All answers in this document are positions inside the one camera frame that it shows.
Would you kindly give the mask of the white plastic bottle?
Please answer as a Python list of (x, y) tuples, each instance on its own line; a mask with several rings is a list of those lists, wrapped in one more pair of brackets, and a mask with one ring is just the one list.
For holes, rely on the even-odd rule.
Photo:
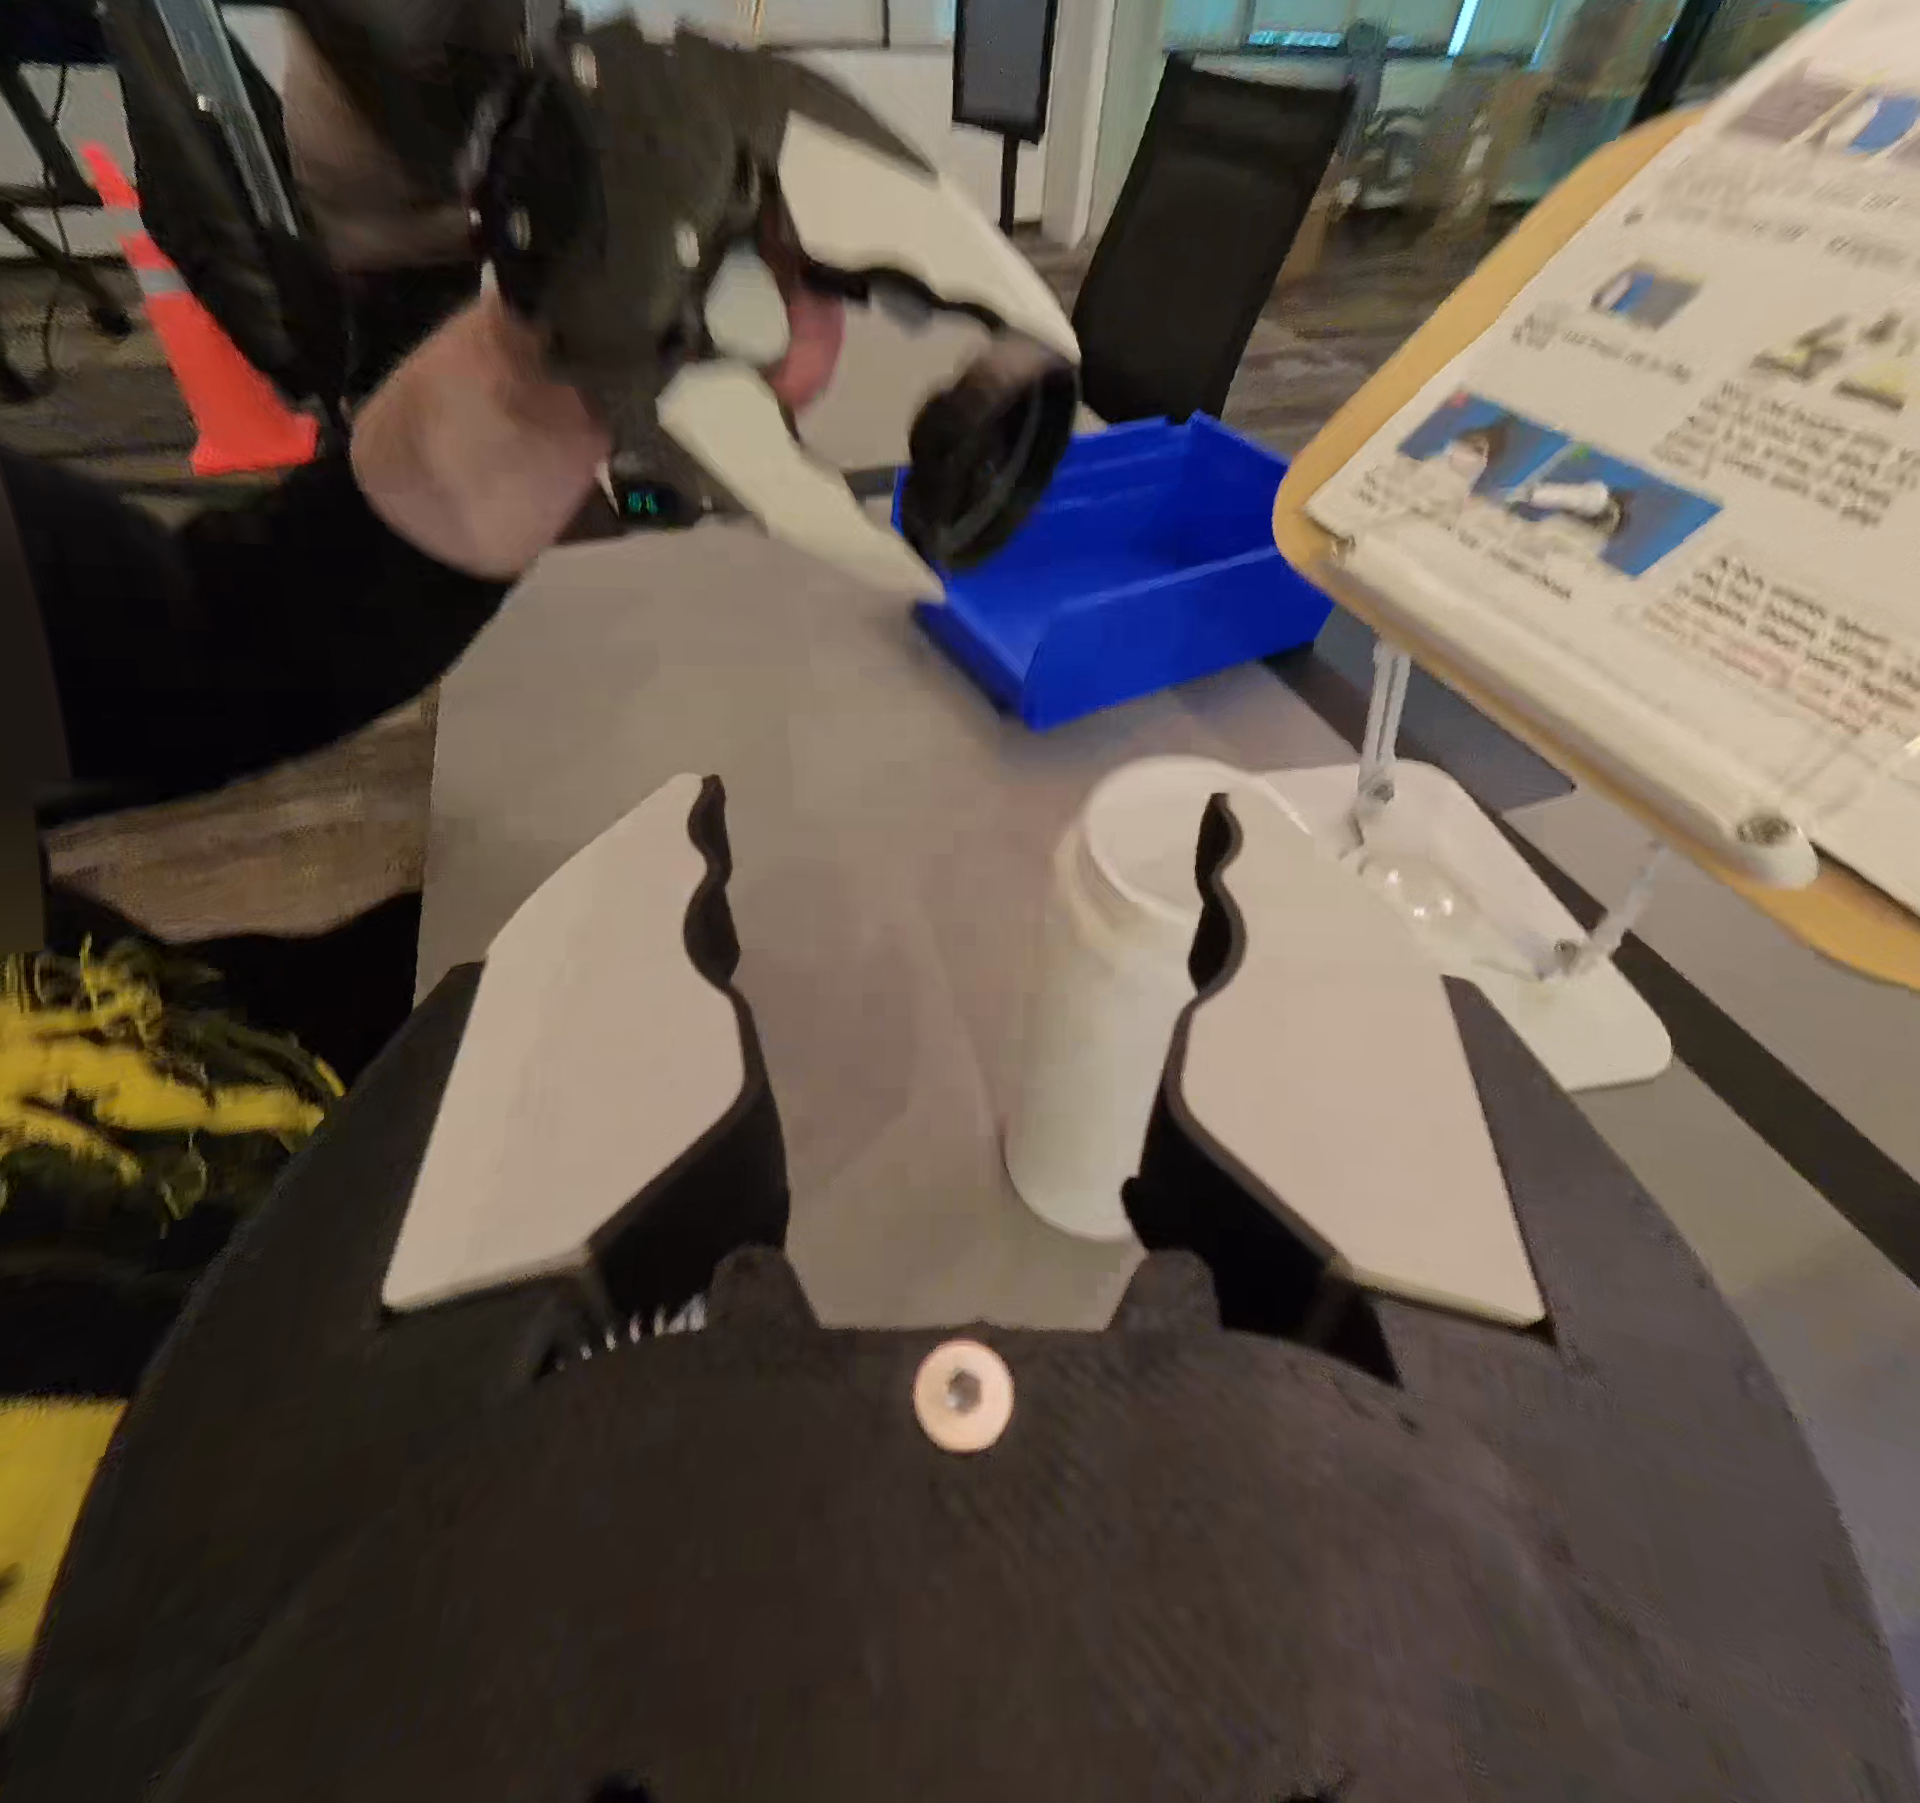
[(1201, 820), (1215, 795), (1234, 793), (1305, 829), (1272, 781), (1167, 754), (1096, 783), (1054, 848), (1004, 1167), (1062, 1235), (1130, 1235), (1121, 1189), (1140, 1170), (1174, 1024), (1196, 995)]

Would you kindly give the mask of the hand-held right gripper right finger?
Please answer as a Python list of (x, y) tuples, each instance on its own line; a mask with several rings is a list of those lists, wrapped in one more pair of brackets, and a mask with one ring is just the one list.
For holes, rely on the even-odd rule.
[(1241, 1335), (1343, 1335), (1375, 1301), (1547, 1325), (1446, 980), (1280, 805), (1199, 820), (1194, 996), (1144, 1157), (1142, 1243), (1199, 1261)]

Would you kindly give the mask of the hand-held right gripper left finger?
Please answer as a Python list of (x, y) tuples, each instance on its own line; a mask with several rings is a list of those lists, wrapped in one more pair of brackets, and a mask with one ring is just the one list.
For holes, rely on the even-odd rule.
[(680, 774), (516, 907), (479, 967), (383, 1284), (395, 1313), (566, 1284), (644, 1332), (783, 1248), (781, 1121), (738, 987), (727, 795)]

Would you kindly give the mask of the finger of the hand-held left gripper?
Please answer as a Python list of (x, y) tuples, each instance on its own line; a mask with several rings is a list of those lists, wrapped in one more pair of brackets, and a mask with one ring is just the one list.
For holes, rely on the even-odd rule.
[(973, 198), (885, 134), (853, 134), (797, 108), (746, 111), (758, 181), (746, 230), (746, 364), (792, 348), (789, 300), (869, 284), (971, 318), (1069, 364), (1080, 346), (1032, 261)]
[(839, 472), (801, 447), (773, 387), (753, 368), (719, 358), (684, 370), (659, 397), (658, 418), (778, 542), (871, 590), (946, 598), (937, 571), (862, 509)]

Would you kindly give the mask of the white instruction sheet holder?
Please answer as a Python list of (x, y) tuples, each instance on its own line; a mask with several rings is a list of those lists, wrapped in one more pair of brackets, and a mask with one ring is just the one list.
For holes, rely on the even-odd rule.
[(1355, 583), (1775, 886), (1919, 900), (1919, 0), (1709, 103), (1307, 503)]

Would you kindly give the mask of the black screen on stand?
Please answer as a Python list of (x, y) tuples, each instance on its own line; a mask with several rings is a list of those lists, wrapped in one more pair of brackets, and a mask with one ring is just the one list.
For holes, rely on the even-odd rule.
[(998, 226), (1018, 215), (1020, 149), (1045, 130), (1060, 0), (955, 0), (952, 123), (998, 138)]

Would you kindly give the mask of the orange traffic cone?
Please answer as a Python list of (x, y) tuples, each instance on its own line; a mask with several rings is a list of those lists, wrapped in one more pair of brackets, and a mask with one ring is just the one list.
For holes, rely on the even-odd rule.
[(266, 475), (315, 460), (320, 452), (318, 420), (290, 406), (190, 291), (180, 267), (145, 230), (137, 193), (109, 149), (85, 138), (79, 155), (188, 405), (196, 431), (188, 456), (192, 475)]

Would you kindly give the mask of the black backpack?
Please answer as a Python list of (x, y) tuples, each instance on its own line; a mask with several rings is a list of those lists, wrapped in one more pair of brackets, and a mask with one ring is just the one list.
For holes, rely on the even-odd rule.
[(348, 393), (343, 291), (297, 194), (286, 108), (215, 0), (103, 0), (143, 226), (294, 405)]

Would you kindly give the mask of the person's left hand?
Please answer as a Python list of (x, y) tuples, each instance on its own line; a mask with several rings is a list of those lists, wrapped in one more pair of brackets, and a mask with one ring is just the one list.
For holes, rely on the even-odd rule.
[(360, 406), (349, 442), (353, 480), (397, 537), (494, 582), (564, 540), (610, 452), (589, 399), (546, 374), (541, 327), (493, 280)]

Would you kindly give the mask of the black tape strip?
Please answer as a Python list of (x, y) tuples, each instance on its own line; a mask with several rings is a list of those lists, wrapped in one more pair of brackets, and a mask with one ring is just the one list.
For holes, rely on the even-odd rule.
[[(1332, 662), (1310, 648), (1268, 658), (1265, 667), (1358, 747), (1364, 702)], [(1577, 923), (1601, 920), (1601, 901), (1504, 814), (1475, 809), (1492, 819), (1501, 839)], [(1667, 1025), (1680, 1064), (1919, 1289), (1919, 1186), (1907, 1170), (1644, 941), (1639, 927), (1627, 932), (1616, 965)]]

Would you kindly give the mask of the black office chair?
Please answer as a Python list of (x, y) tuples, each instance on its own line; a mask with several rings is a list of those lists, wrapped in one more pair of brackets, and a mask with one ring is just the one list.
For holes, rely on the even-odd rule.
[(1101, 423), (1225, 411), (1355, 99), (1168, 60), (1070, 312)]

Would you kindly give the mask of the metal stand bracket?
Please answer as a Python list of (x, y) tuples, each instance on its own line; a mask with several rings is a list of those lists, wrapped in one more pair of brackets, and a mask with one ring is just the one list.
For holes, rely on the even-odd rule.
[(1611, 904), (1594, 927), (1586, 929), (1579, 936), (1560, 939), (1551, 954), (1549, 978), (1553, 980), (1577, 980), (1586, 974), (1607, 967), (1613, 964), (1627, 936), (1637, 927), (1642, 913), (1646, 911), (1655, 884), (1667, 863), (1672, 851), (1667, 845), (1655, 841), (1639, 861), (1632, 883), (1623, 895)]
[(1375, 637), (1373, 685), (1368, 699), (1364, 738), (1358, 751), (1358, 787), (1351, 807), (1351, 829), (1358, 848), (1368, 842), (1370, 829), (1397, 799), (1399, 790), (1399, 736), (1411, 682), (1410, 653)]

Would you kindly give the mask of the black wrist watch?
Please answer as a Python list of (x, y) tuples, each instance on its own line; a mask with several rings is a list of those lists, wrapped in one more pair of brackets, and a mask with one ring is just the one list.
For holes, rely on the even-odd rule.
[(598, 485), (622, 533), (681, 532), (709, 514), (701, 491), (688, 490), (659, 475), (615, 472), (604, 467)]

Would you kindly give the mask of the blue plastic bin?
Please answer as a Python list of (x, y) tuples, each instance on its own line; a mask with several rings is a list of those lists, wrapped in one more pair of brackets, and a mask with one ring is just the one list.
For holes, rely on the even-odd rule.
[(1310, 648), (1332, 598), (1276, 542), (1288, 469), (1207, 416), (1080, 433), (1017, 537), (914, 620), (1032, 730)]

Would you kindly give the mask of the black bottle lid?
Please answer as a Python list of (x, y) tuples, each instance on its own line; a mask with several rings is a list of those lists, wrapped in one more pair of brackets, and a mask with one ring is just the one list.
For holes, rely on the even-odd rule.
[(999, 337), (930, 399), (909, 433), (900, 533), (948, 577), (996, 558), (1045, 497), (1074, 431), (1078, 364)]

